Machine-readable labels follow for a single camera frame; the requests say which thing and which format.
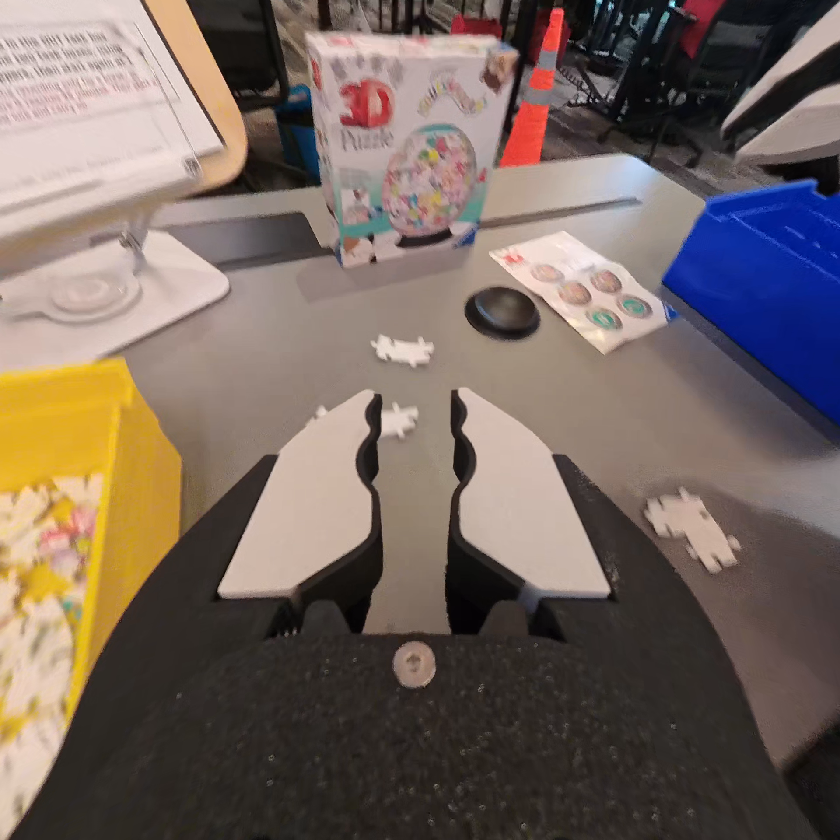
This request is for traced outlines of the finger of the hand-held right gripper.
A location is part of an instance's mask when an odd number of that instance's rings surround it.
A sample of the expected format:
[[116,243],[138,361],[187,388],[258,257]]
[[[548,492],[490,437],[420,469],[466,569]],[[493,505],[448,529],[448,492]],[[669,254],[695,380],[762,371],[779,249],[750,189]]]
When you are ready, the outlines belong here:
[[839,11],[830,9],[742,97],[722,124],[721,138],[767,126],[838,80]]
[[751,165],[802,163],[838,156],[839,86],[814,91],[745,143],[737,161]]

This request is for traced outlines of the colourful puzzle ball box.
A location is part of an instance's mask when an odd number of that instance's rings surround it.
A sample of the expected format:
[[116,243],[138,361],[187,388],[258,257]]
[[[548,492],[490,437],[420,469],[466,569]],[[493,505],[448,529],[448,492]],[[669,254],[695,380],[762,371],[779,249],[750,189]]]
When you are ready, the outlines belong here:
[[518,52],[489,35],[306,34],[319,173],[352,269],[474,244]]

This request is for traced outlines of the blue plastic basket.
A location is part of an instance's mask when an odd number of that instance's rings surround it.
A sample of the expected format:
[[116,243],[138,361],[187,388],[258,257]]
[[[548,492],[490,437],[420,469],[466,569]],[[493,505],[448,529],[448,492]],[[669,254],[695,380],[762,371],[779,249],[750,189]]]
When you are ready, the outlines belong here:
[[302,173],[310,185],[320,185],[319,153],[312,114],[310,89],[299,84],[274,109],[283,159]]

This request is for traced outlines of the pile of puzzle pieces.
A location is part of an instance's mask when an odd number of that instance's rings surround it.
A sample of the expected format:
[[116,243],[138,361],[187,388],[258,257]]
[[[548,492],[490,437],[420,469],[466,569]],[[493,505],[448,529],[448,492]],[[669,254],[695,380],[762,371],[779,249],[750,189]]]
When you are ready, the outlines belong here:
[[103,475],[1,495],[2,747],[66,729]]

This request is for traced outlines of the black round stand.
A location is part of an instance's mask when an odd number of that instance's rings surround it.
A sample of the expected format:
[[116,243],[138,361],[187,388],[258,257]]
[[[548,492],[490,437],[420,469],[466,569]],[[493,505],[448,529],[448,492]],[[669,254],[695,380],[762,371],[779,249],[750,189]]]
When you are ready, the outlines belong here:
[[533,299],[509,287],[478,290],[465,303],[465,317],[476,331],[494,340],[524,340],[540,325]]

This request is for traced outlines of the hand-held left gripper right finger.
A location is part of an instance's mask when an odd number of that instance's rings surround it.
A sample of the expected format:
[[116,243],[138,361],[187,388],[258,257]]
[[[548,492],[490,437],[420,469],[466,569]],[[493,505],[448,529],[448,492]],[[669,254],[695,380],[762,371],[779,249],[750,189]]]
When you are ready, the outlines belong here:
[[558,459],[528,426],[468,387],[451,392],[456,487],[449,507],[446,609],[453,634],[492,613],[512,631],[560,634],[550,613],[603,606],[613,587]]

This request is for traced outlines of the orange striped cones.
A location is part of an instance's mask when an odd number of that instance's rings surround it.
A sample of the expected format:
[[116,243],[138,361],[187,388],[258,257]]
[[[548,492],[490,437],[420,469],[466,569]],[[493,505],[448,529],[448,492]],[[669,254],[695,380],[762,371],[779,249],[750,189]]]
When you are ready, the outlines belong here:
[[560,48],[564,46],[564,11],[549,16],[539,58],[513,120],[499,168],[537,165],[541,161]]

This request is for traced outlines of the teal faced puzzle piece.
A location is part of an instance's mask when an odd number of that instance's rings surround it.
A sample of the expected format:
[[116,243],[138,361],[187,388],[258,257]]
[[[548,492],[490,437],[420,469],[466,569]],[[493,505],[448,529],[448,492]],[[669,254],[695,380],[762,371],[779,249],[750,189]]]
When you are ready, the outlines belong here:
[[686,551],[710,574],[739,563],[736,556],[742,550],[740,541],[727,535],[717,524],[696,524],[686,530]]

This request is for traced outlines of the white printed instruction leaflet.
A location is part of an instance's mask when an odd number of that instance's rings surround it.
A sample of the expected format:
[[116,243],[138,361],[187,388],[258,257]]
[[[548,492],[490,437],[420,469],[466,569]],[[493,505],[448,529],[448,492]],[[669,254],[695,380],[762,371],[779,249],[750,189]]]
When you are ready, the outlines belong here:
[[563,231],[489,252],[601,354],[662,329],[675,309],[623,265]]

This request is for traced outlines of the white base clear stand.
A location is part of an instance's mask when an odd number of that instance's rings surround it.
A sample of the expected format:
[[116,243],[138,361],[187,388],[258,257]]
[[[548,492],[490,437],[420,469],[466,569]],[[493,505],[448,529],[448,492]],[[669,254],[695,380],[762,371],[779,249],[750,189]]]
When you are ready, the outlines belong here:
[[1,372],[98,361],[221,301],[225,274],[131,218],[2,266]]

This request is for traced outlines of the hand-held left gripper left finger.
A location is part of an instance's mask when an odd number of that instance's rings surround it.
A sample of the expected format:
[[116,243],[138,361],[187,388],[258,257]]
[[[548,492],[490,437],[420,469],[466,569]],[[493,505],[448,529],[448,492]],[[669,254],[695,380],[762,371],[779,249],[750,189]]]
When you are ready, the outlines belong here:
[[382,397],[362,390],[279,451],[217,588],[225,601],[281,599],[302,615],[333,602],[364,628],[383,572],[374,480]]

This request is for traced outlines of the yellow plastic bin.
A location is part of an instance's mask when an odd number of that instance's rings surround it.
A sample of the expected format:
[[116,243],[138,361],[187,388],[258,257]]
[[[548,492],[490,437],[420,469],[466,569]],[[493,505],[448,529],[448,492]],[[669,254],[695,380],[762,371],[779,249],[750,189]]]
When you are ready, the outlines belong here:
[[65,740],[93,666],[180,529],[182,460],[123,360],[2,374],[2,492],[103,475],[66,729],[2,747],[2,795],[32,795]]

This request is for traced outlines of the black office chair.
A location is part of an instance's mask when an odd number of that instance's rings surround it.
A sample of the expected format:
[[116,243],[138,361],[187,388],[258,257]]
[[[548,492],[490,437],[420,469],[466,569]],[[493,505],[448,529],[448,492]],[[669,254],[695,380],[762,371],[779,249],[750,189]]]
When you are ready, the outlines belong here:
[[623,138],[644,148],[652,163],[667,144],[690,150],[689,167],[702,155],[699,144],[679,125],[679,111],[690,94],[677,91],[683,59],[680,40],[700,23],[707,2],[597,2],[595,18],[574,55],[577,85],[571,109],[594,115],[599,133],[593,140],[605,149]]

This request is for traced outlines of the blue object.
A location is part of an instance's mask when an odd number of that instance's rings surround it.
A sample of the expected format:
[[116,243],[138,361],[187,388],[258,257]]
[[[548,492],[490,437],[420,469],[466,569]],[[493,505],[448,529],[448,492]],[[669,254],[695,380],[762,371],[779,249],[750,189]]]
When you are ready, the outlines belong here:
[[802,181],[707,199],[662,285],[838,426],[838,195]]

